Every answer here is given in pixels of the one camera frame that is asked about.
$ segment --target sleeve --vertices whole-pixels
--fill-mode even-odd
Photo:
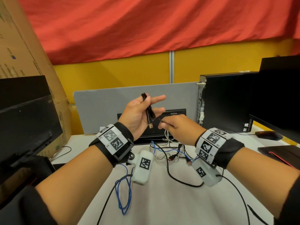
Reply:
[[[300,224],[300,177],[295,181],[287,196],[275,225]]]
[[[57,225],[43,202],[41,196],[32,186],[25,187],[2,210],[1,224]]]

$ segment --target cubicle divider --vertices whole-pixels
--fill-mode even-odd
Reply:
[[[117,114],[122,113],[128,102],[144,92],[152,97],[163,94],[167,96],[166,100],[153,107],[164,107],[166,110],[186,109],[187,117],[196,121],[196,82],[76,91],[73,96],[84,134],[97,133],[101,126],[117,122]]]

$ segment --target desk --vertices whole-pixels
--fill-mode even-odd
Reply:
[[[256,126],[253,132],[261,131]],[[246,147],[257,151],[258,147],[287,145],[283,141],[271,141],[258,139],[256,136],[242,136],[235,134],[234,137],[243,142]],[[53,163],[66,163],[85,150],[95,135],[71,136],[66,146],[72,151]],[[132,151],[138,152],[147,145],[134,146]],[[55,157],[66,153],[68,147],[64,147]],[[195,147],[186,146],[187,152],[195,156]],[[177,179],[199,185],[201,178],[184,159],[169,163],[170,173]],[[123,166],[117,165],[107,181],[99,190],[78,225],[96,225],[104,203],[117,179],[126,174]],[[227,170],[224,176],[229,178],[239,189],[246,204],[249,204],[258,215],[268,224],[273,224],[273,216],[268,210]],[[126,202],[128,186],[125,181],[120,185],[120,198]],[[261,224],[249,211],[251,224]],[[125,216],[118,208],[118,201],[113,193],[103,213],[100,224],[203,224],[203,225],[243,225],[247,224],[247,216],[242,199],[236,189],[225,179],[213,187],[203,185],[193,188],[171,179],[167,174],[166,163],[152,165],[149,181],[146,185],[132,184],[131,206]]]

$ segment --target computer mouse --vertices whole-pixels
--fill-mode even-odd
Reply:
[[[255,135],[258,138],[267,139],[267,140],[281,140],[283,136],[275,131],[258,131],[255,132]]]

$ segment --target cardboard box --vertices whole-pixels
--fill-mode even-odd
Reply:
[[[71,111],[62,84],[17,0],[0,0],[0,79],[44,75],[63,134],[39,155],[51,158],[71,136]],[[20,169],[0,186],[0,203],[30,175]]]

